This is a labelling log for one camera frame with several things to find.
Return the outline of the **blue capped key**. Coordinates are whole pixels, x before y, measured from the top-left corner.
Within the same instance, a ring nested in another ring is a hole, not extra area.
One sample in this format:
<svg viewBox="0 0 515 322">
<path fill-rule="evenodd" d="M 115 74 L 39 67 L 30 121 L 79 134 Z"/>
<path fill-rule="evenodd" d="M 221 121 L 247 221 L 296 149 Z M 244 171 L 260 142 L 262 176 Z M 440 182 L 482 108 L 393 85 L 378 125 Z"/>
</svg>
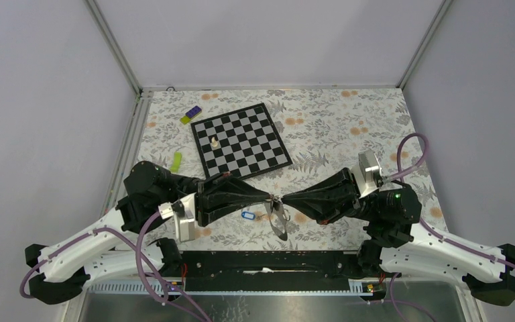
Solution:
<svg viewBox="0 0 515 322">
<path fill-rule="evenodd" d="M 255 220 L 256 218 L 256 214 L 255 213 L 252 213 L 252 212 L 249 212 L 249 211 L 243 211 L 241 213 L 241 217 L 246 219 L 246 220 Z"/>
</svg>

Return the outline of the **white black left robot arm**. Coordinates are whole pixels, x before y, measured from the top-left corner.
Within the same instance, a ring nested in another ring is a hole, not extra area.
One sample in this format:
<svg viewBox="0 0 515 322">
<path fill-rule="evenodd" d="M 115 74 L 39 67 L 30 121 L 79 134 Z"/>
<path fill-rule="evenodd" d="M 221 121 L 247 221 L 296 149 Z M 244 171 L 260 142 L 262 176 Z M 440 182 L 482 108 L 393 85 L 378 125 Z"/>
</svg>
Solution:
<svg viewBox="0 0 515 322">
<path fill-rule="evenodd" d="M 148 161 L 131 169 L 124 186 L 126 196 L 81 232 L 25 249 L 30 270 L 19 288 L 23 298 L 55 305 L 112 275 L 144 277 L 146 268 L 156 278 L 174 275 L 181 267 L 176 245 L 192 241 L 197 227 L 274 199 L 229 172 L 200 179 Z"/>
</svg>

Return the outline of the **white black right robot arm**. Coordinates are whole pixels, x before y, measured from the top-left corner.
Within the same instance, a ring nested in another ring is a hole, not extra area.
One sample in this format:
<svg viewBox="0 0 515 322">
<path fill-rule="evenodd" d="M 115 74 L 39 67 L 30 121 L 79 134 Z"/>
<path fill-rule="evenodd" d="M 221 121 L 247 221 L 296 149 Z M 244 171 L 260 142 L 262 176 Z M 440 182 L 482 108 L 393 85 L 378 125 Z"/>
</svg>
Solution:
<svg viewBox="0 0 515 322">
<path fill-rule="evenodd" d="M 353 270 L 364 277 L 427 277 L 465 287 L 480 301 L 506 307 L 515 300 L 515 246 L 484 246 L 425 223 L 413 188 L 384 190 L 378 166 L 344 168 L 281 199 L 319 225 L 344 217 L 365 222 Z"/>
</svg>

